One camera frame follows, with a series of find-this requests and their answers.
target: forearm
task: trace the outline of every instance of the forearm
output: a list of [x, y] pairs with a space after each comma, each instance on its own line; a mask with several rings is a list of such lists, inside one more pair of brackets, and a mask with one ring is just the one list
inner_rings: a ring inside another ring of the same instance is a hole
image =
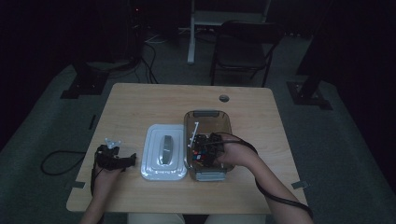
[[97, 224], [104, 212], [104, 203], [92, 200], [79, 224]]
[[[254, 174], [260, 186], [276, 197], [298, 202], [297, 198], [280, 182], [269, 167], [256, 160], [248, 169]], [[295, 206], [279, 203], [265, 197], [276, 223], [313, 223], [308, 213]]]

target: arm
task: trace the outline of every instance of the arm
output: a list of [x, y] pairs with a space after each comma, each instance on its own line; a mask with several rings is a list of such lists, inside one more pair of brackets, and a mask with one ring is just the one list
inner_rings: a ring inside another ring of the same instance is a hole
[[[224, 141], [238, 140], [223, 134]], [[225, 153], [217, 158], [218, 162], [245, 166], [256, 177], [260, 186], [269, 193], [283, 199], [298, 202], [297, 198], [280, 182], [265, 162], [249, 147], [237, 143], [225, 143]], [[276, 223], [313, 223], [308, 213], [298, 207], [278, 203], [265, 197]]]
[[93, 195], [79, 224], [96, 224], [106, 208], [106, 201], [121, 169], [108, 171], [96, 165], [97, 177], [94, 182]]

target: black cable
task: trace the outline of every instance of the black cable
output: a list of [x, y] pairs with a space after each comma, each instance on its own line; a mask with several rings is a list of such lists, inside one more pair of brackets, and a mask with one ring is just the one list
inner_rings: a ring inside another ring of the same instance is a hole
[[143, 58], [142, 58], [142, 62], [146, 65], [146, 67], [148, 67], [148, 76], [149, 76], [150, 82], [151, 83], [155, 82], [156, 84], [159, 84], [159, 82], [157, 81], [157, 79], [154, 76], [154, 73], [152, 72], [152, 65], [154, 65], [155, 58], [157, 57], [157, 52], [156, 52], [155, 48], [152, 47], [151, 45], [149, 45], [148, 43], [145, 43], [145, 46], [151, 48], [154, 55], [152, 56], [150, 65]]
[[148, 67], [145, 65], [145, 77], [146, 77], [146, 81], [147, 83], [149, 83], [149, 77], [148, 77]]
[[[250, 148], [251, 150], [253, 150], [254, 152], [256, 152], [256, 154], [258, 154], [256, 148], [255, 148], [253, 145], [251, 145], [250, 143], [245, 142], [243, 139], [241, 139], [241, 138], [239, 138], [239, 137], [237, 137], [237, 136], [235, 136], [235, 135], [233, 135], [233, 134], [230, 134], [230, 133], [226, 133], [226, 134], [228, 134], [228, 135], [230, 135], [230, 136], [233, 136], [233, 137], [236, 137], [236, 138], [239, 139], [239, 140], [229, 140], [229, 141], [222, 141], [222, 142], [205, 143], [205, 144], [203, 144], [203, 145], [215, 145], [215, 144], [221, 144], [221, 143], [236, 143], [236, 144], [241, 144], [241, 145], [243, 145], [243, 146], [246, 146], [246, 147]], [[287, 205], [290, 205], [290, 206], [294, 206], [294, 207], [301, 208], [301, 209], [305, 210], [305, 211], [308, 213], [308, 215], [311, 216], [311, 218], [314, 217], [314, 214], [313, 214], [312, 210], [311, 210], [308, 206], [306, 206], [305, 204], [303, 204], [303, 203], [298, 203], [298, 202], [291, 201], [291, 200], [287, 200], [287, 199], [283, 199], [283, 198], [279, 198], [279, 197], [276, 197], [275, 195], [273, 195], [273, 194], [269, 193], [268, 191], [266, 191], [266, 190], [259, 184], [259, 182], [257, 182], [257, 179], [256, 179], [256, 178], [255, 178], [255, 182], [256, 182], [257, 188], [259, 189], [259, 191], [260, 191], [265, 197], [267, 197], [267, 198], [269, 198], [269, 199], [271, 199], [271, 200], [273, 200], [273, 201], [275, 201], [275, 202], [278, 202], [278, 203], [283, 203], [283, 204], [287, 204]]]
[[137, 78], [137, 83], [141, 83], [140, 77], [136, 72], [139, 67], [140, 67], [140, 63], [137, 65], [136, 69], [134, 70], [134, 76]]
[[141, 61], [141, 58], [132, 58], [126, 64], [122, 64], [122, 65], [117, 66], [117, 67], [113, 67], [113, 68], [109, 68], [109, 69], [105, 69], [105, 70], [100, 70], [100, 71], [104, 71], [104, 72], [108, 72], [108, 73], [119, 72], [119, 71], [128, 71], [128, 70], [130, 70], [132, 68], [136, 68], [140, 64], [140, 61]]
[[[139, 78], [139, 76], [138, 76], [137, 73], [136, 73], [137, 69], [139, 69], [139, 67], [140, 67], [140, 64], [141, 64], [141, 60], [139, 60], [139, 62], [138, 62], [137, 65], [133, 68], [132, 71], [130, 71], [130, 72], [128, 72], [128, 73], [121, 74], [121, 75], [118, 75], [118, 74], [110, 74], [110, 76], [108, 77], [108, 79], [115, 79], [115, 78], [127, 77], [127, 76], [131, 75], [132, 73], [134, 73], [134, 74], [136, 75], [137, 79], [138, 79], [138, 82], [140, 83], [140, 78]], [[112, 71], [112, 72], [122, 72], [122, 71], [128, 71], [128, 70], [129, 70], [129, 69], [125, 69], [125, 70], [115, 70], [115, 71]]]
[[[50, 173], [50, 172], [48, 172], [48, 171], [46, 171], [46, 170], [44, 169], [44, 164], [46, 163], [47, 159], [49, 159], [51, 156], [53, 156], [53, 155], [55, 155], [55, 154], [57, 154], [57, 153], [84, 154], [84, 156], [83, 156], [81, 159], [79, 159], [79, 160], [78, 160], [73, 166], [71, 166], [70, 168], [68, 168], [68, 169], [66, 169], [66, 170], [64, 170], [64, 171], [61, 171], [61, 172], [59, 172], [59, 173]], [[48, 154], [48, 155], [44, 158], [44, 160], [41, 162], [41, 165], [40, 165], [41, 172], [43, 172], [45, 175], [64, 175], [64, 174], [66, 174], [67, 172], [69, 172], [69, 171], [71, 171], [72, 169], [74, 169], [79, 163], [81, 163], [81, 162], [84, 160], [84, 158], [85, 158], [85, 154], [86, 154], [86, 152], [79, 152], [79, 151], [66, 151], [66, 150], [57, 150], [57, 151], [53, 151], [53, 152], [51, 152], [50, 154]]]
[[142, 59], [142, 62], [146, 65], [146, 67], [148, 67], [148, 77], [150, 80], [150, 83], [154, 84], [153, 82], [153, 78], [155, 81], [155, 84], [159, 84], [159, 82], [157, 81], [157, 79], [155, 78], [154, 74], [152, 73], [151, 67], [149, 66], [149, 64], [146, 62], [146, 60]]
[[204, 32], [199, 32], [195, 34], [195, 39], [208, 44], [216, 44], [217, 33], [215, 31], [210, 31], [210, 28], [205, 28]]
[[99, 176], [100, 173], [102, 173], [104, 168], [100, 169], [100, 171], [95, 175], [95, 179]]

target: black stand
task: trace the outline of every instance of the black stand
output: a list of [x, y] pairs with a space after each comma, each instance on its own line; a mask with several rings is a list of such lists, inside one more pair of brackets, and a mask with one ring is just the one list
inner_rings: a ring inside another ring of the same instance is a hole
[[86, 63], [73, 63], [77, 75], [69, 90], [62, 93], [61, 99], [77, 99], [80, 95], [100, 95], [106, 85], [109, 73], [96, 71]]
[[318, 89], [319, 77], [309, 76], [302, 82], [287, 82], [290, 95], [296, 105], [318, 105], [320, 109], [332, 110], [329, 101], [323, 99]]

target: gray carpet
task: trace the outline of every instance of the gray carpet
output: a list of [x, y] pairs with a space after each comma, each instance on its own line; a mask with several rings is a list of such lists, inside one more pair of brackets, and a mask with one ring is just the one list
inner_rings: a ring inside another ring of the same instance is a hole
[[[162, 84], [209, 85], [213, 44], [197, 41], [195, 64], [187, 64], [189, 40], [152, 43], [156, 49], [153, 73]], [[348, 115], [333, 85], [322, 82], [323, 96], [333, 110], [295, 105], [286, 82], [304, 81], [295, 76], [309, 40], [285, 37], [275, 51], [266, 84], [275, 95], [290, 148], [316, 223], [396, 223], [396, 197], [378, 170], [358, 128]], [[153, 52], [145, 48], [150, 63]], [[93, 63], [107, 69], [114, 64]], [[99, 96], [60, 99], [75, 77], [66, 67], [52, 80], [34, 109], [0, 154], [0, 223], [77, 223], [81, 213], [66, 210], [70, 183], [78, 168], [60, 176], [43, 175], [40, 163], [54, 150], [84, 152], [91, 141], [106, 98], [114, 83], [147, 82], [141, 64], [134, 71], [114, 72]], [[262, 73], [248, 77], [219, 76], [217, 85], [260, 87]], [[96, 120], [91, 126], [92, 116]], [[62, 171], [81, 155], [59, 155], [46, 169]], [[125, 214], [107, 214], [106, 223], [125, 223]]]

